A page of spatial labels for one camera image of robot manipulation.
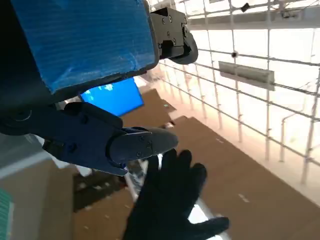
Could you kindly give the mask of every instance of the black glove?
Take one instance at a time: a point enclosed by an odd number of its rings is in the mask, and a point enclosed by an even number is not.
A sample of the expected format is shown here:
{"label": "black glove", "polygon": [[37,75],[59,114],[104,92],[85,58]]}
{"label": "black glove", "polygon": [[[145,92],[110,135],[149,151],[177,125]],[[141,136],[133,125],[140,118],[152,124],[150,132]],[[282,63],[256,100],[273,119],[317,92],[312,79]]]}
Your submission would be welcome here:
{"label": "black glove", "polygon": [[190,167],[191,152],[164,154],[149,159],[144,185],[127,220],[123,240],[206,240],[229,227],[227,217],[192,224],[188,217],[207,178],[206,168]]}

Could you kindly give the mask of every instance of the blue object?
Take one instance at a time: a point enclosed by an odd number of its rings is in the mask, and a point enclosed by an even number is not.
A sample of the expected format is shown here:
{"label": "blue object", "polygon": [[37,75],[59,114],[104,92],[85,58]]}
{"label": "blue object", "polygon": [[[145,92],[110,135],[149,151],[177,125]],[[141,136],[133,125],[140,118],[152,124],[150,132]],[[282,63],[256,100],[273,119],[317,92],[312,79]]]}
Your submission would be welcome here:
{"label": "blue object", "polygon": [[81,94],[84,102],[116,116],[122,116],[144,104],[134,78],[97,86]]}
{"label": "blue object", "polygon": [[48,89],[155,62],[143,0],[11,0]]}

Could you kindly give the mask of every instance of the blue screen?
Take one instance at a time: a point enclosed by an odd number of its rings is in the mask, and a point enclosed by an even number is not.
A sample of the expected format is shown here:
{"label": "blue screen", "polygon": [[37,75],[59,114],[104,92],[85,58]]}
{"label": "blue screen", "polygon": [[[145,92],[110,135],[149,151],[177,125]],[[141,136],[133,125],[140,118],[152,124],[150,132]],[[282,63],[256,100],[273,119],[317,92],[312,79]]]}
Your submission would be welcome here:
{"label": "blue screen", "polygon": [[144,104],[134,78],[97,86],[81,94],[84,102],[116,116],[124,115]]}

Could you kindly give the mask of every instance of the blue tape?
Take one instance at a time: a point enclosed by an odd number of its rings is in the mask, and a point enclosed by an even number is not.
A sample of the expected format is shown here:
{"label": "blue tape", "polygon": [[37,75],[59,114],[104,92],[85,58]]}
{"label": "blue tape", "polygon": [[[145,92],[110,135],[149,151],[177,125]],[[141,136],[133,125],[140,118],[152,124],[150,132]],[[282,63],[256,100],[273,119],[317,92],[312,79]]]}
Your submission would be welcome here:
{"label": "blue tape", "polygon": [[142,1],[11,0],[52,93],[155,62]]}

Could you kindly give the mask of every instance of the metal bracket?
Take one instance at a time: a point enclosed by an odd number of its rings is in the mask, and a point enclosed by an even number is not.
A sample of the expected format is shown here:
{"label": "metal bracket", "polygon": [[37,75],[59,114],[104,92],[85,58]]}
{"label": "metal bracket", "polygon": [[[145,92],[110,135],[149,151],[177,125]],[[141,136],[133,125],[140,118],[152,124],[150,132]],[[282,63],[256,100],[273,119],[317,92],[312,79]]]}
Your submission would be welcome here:
{"label": "metal bracket", "polygon": [[39,107],[0,118],[6,135],[35,134],[57,159],[124,176],[126,162],[147,158],[177,146],[177,137],[158,128],[123,128],[121,118],[86,102],[64,110]]}

